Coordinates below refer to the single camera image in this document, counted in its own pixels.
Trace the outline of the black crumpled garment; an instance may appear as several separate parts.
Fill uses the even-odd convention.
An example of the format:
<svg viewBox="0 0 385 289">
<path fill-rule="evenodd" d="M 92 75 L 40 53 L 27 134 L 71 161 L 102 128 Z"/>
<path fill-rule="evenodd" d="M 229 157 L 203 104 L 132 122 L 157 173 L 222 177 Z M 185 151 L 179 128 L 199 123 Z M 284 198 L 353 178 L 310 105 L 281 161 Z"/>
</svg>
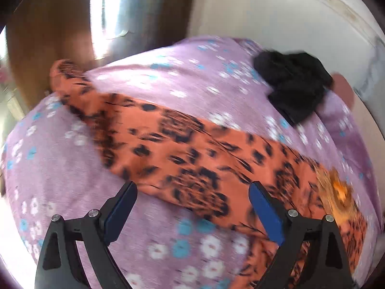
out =
<svg viewBox="0 0 385 289">
<path fill-rule="evenodd" d="M 269 102 L 292 126 L 311 116 L 334 85 L 321 61 L 306 52 L 263 51 L 253 67 L 272 87 Z"/>
</svg>

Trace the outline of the orange black floral blouse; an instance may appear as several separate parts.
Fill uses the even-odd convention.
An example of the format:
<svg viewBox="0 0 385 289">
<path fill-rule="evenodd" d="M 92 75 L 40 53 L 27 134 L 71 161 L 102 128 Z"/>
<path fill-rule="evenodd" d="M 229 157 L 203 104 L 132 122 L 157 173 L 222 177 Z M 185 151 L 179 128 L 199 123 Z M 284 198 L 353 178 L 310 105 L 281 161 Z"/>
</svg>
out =
<svg viewBox="0 0 385 289">
<path fill-rule="evenodd" d="M 250 237 L 247 256 L 232 288 L 257 288 L 279 246 L 268 238 L 249 200 L 260 182 L 284 207 L 307 218 L 335 219 L 350 272 L 358 265 L 367 223 L 352 189 L 311 158 L 282 143 L 122 94 L 102 93 L 75 64 L 60 60 L 51 88 L 84 121 L 107 169 L 148 195 Z M 295 288 L 309 242 L 290 274 Z"/>
</svg>

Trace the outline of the pink mattress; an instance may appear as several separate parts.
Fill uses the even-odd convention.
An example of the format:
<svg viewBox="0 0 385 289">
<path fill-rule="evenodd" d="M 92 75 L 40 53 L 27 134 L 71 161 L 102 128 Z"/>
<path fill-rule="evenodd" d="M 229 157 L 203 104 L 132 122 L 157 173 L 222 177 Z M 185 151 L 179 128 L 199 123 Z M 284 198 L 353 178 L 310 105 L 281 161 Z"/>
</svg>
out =
<svg viewBox="0 0 385 289">
<path fill-rule="evenodd" d="M 384 137 L 359 96 L 339 73 L 332 73 L 333 91 L 350 109 L 367 147 L 379 189 L 384 189 Z"/>
</svg>

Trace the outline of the brown wooden glass door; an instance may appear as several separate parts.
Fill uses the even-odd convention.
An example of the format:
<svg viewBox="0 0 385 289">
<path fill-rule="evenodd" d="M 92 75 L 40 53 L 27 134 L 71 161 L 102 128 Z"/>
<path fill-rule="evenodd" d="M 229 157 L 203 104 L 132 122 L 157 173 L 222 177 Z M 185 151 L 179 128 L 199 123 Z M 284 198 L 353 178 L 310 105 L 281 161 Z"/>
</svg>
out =
<svg viewBox="0 0 385 289">
<path fill-rule="evenodd" d="M 49 89 L 49 70 L 85 70 L 187 34 L 193 0 L 1 0 L 1 104 L 24 112 Z"/>
</svg>

